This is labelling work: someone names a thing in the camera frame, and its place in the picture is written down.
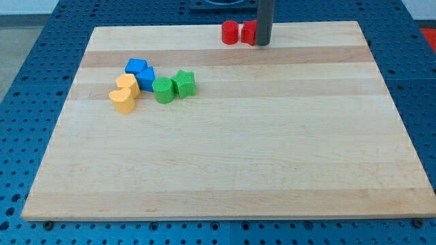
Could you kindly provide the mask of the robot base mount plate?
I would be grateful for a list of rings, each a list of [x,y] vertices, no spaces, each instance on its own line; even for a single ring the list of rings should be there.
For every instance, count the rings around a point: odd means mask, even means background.
[[[188,0],[192,11],[256,9],[258,0]]]

